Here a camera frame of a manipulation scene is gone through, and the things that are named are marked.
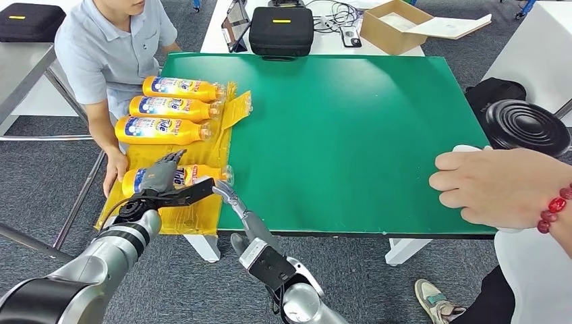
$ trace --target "gray carpet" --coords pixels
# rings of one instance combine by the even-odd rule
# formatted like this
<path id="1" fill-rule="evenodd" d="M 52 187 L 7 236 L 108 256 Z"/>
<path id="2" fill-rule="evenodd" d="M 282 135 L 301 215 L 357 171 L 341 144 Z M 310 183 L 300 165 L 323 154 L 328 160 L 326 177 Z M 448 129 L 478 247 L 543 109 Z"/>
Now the gray carpet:
<path id="1" fill-rule="evenodd" d="M 188 0 L 163 0 L 179 29 L 179 44 L 199 51 L 215 2 L 194 13 Z M 518 27 L 516 2 L 419 0 L 433 16 L 480 18 L 493 23 L 461 40 L 430 39 L 427 55 L 445 56 L 461 87 L 475 84 Z M 21 117 L 10 134 L 85 134 L 76 118 Z M 0 142 L 0 221 L 52 243 L 98 154 L 93 142 Z M 103 169 L 84 203 L 63 250 L 78 254 L 104 198 Z M 480 280 L 495 265 L 491 241 L 435 240 L 406 264 L 390 267 L 387 240 L 372 238 L 281 238 L 284 249 L 313 271 L 326 302 L 350 323 L 429 323 L 418 306 L 413 283 L 419 277 L 439 285 L 453 301 L 469 305 Z M 106 323 L 280 323 L 261 285 L 238 265 L 228 238 L 223 259 L 204 262 L 179 236 L 161 236 L 127 276 L 107 311 Z M 0 294 L 28 277 L 61 263 L 0 238 Z"/>

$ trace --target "bottle cap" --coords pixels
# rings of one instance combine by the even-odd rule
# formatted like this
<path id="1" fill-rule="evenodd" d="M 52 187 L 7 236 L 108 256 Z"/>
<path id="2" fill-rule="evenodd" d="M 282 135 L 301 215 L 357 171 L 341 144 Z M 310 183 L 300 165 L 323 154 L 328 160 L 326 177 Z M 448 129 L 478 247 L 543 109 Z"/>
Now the bottle cap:
<path id="1" fill-rule="evenodd" d="M 200 130 L 198 131 L 198 135 L 201 140 L 210 140 L 212 137 L 212 130 L 210 129 L 210 124 L 205 123 L 200 126 Z"/>
<path id="2" fill-rule="evenodd" d="M 208 108 L 208 117 L 211 119 L 217 118 L 223 111 L 224 103 L 222 101 L 215 101 L 210 104 Z"/>
<path id="3" fill-rule="evenodd" d="M 213 86 L 216 88 L 214 94 L 217 96 L 217 100 L 224 101 L 227 98 L 227 87 L 218 83 L 214 83 Z"/>
<path id="4" fill-rule="evenodd" d="M 221 170 L 222 180 L 225 180 L 230 186 L 234 185 L 234 170 L 232 166 L 226 165 Z"/>

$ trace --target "light blue shirt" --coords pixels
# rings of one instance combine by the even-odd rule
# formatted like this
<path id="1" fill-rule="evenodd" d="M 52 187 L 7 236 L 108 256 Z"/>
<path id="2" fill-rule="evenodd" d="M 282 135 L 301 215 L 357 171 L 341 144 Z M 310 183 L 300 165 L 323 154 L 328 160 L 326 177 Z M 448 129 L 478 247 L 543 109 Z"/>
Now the light blue shirt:
<path id="1" fill-rule="evenodd" d="M 143 12 L 131 18 L 131 32 L 110 23 L 93 0 L 83 0 L 60 26 L 55 52 L 77 101 L 88 105 L 108 99 L 109 111 L 119 118 L 141 93 L 143 80 L 159 73 L 154 58 L 159 45 L 176 38 L 160 0 L 146 0 Z"/>

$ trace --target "cardboard box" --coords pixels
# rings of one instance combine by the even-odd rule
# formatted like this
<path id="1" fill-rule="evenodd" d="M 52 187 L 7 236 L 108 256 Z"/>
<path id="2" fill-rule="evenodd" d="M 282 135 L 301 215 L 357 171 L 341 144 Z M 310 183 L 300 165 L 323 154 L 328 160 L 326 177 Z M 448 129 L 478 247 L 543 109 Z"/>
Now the cardboard box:
<path id="1" fill-rule="evenodd" d="M 389 55 L 399 55 L 425 43 L 428 36 L 461 38 L 490 24 L 491 17 L 433 17 L 402 0 L 391 0 L 364 13 L 360 36 Z"/>

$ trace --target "black case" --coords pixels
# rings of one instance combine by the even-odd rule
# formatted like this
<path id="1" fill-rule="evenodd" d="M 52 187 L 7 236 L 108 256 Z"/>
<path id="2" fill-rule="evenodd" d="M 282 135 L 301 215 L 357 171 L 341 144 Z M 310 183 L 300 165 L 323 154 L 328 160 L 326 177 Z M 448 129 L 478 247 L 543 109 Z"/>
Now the black case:
<path id="1" fill-rule="evenodd" d="M 64 18 L 56 5 L 13 3 L 0 11 L 0 42 L 53 43 Z"/>
<path id="2" fill-rule="evenodd" d="M 312 11 L 302 7 L 257 7 L 248 40 L 258 55 L 306 56 L 314 42 Z"/>

